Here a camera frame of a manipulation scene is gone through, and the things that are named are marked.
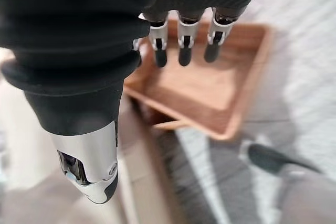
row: black fingertip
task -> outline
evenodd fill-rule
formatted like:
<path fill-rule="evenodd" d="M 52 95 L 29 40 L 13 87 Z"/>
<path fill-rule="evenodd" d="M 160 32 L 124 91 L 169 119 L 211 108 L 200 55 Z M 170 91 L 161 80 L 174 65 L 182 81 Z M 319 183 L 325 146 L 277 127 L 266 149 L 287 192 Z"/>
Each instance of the black fingertip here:
<path fill-rule="evenodd" d="M 166 50 L 155 51 L 155 61 L 159 68 L 164 67 L 167 64 L 167 53 Z"/>
<path fill-rule="evenodd" d="M 219 50 L 220 46 L 217 44 L 208 44 L 205 53 L 204 53 L 204 59 L 206 62 L 211 63 L 214 62 L 218 56 L 219 56 Z"/>
<path fill-rule="evenodd" d="M 191 60 L 191 48 L 181 48 L 180 55 L 178 58 L 181 66 L 183 67 L 187 66 Z"/>

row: floor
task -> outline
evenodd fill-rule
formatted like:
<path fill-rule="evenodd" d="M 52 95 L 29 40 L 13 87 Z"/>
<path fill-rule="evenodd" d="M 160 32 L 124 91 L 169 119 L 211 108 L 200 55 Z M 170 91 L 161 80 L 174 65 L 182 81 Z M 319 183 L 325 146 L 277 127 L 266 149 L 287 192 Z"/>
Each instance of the floor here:
<path fill-rule="evenodd" d="M 243 132 L 309 159 L 336 180 L 336 0 L 253 0 L 240 21 L 272 24 L 275 43 Z M 279 180 L 238 144 L 184 128 L 159 141 L 192 223 L 277 223 Z"/>

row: blurred background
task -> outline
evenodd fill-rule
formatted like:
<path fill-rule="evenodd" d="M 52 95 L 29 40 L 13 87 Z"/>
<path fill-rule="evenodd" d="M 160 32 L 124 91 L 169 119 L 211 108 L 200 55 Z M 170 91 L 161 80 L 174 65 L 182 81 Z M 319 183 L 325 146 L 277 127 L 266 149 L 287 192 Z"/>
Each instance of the blurred background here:
<path fill-rule="evenodd" d="M 63 176 L 23 93 L 0 76 L 1 216 L 5 223 L 277 223 L 280 180 L 239 158 L 242 138 L 300 156 L 336 180 L 336 0 L 252 0 L 239 23 L 275 30 L 255 98 L 233 142 L 193 127 L 153 130 L 120 109 L 120 182 L 105 205 Z M 203 19 L 211 18 L 207 12 Z M 0 50 L 0 61 L 11 53 Z"/>

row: robotic hand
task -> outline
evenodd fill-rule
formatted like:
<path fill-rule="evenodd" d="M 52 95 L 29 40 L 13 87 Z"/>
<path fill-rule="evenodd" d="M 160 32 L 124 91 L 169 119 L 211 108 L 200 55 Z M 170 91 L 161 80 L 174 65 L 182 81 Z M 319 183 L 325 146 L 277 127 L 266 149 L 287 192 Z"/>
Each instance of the robotic hand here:
<path fill-rule="evenodd" d="M 140 61 L 136 39 L 149 33 L 163 67 L 167 13 L 177 10 L 179 62 L 186 66 L 198 22 L 212 7 L 205 54 L 212 62 L 250 1 L 0 0 L 0 46 L 15 55 L 2 73 L 52 135 L 66 177 L 101 204 L 118 183 L 118 110 L 123 81 Z"/>

